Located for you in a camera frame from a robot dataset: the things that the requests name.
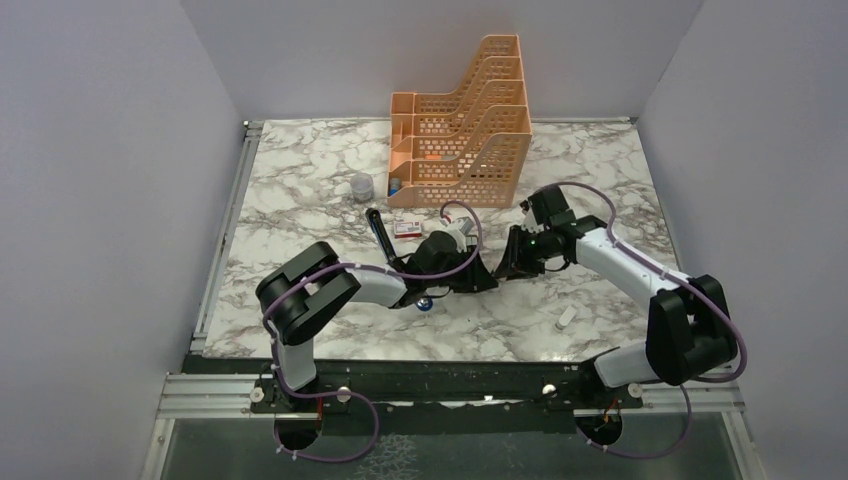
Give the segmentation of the red white staple box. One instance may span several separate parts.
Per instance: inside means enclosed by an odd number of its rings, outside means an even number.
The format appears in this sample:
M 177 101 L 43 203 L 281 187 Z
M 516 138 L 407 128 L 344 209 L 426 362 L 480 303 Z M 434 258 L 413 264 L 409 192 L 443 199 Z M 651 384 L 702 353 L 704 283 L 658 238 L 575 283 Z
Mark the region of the red white staple box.
M 417 219 L 401 218 L 392 222 L 392 233 L 395 239 L 421 238 L 423 224 Z

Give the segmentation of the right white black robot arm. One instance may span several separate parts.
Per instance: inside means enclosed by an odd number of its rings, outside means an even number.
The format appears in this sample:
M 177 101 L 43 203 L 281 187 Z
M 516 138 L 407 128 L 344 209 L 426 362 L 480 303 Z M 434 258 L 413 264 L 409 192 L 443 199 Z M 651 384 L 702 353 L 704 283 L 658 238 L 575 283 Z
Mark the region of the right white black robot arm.
M 741 356 L 721 284 L 709 275 L 688 277 L 667 269 L 619 239 L 613 222 L 577 216 L 556 183 L 521 204 L 525 221 L 509 229 L 494 277 L 534 278 L 548 260 L 594 271 L 645 309 L 643 344 L 616 348 L 583 362 L 579 398 L 600 407 L 618 387 L 661 382 L 672 386 L 695 379 Z

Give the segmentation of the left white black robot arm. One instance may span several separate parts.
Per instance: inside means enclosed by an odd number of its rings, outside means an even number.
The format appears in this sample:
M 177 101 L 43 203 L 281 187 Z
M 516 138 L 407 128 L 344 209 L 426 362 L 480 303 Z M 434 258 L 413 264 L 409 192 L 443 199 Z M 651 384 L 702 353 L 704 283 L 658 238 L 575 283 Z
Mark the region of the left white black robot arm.
M 309 246 L 255 290 L 262 323 L 272 341 L 272 369 L 280 380 L 276 396 L 298 411 L 313 401 L 317 369 L 314 337 L 349 303 L 402 309 L 427 299 L 432 288 L 481 293 L 498 286 L 467 236 L 437 231 L 405 256 L 383 243 L 387 263 L 345 261 L 325 241 Z

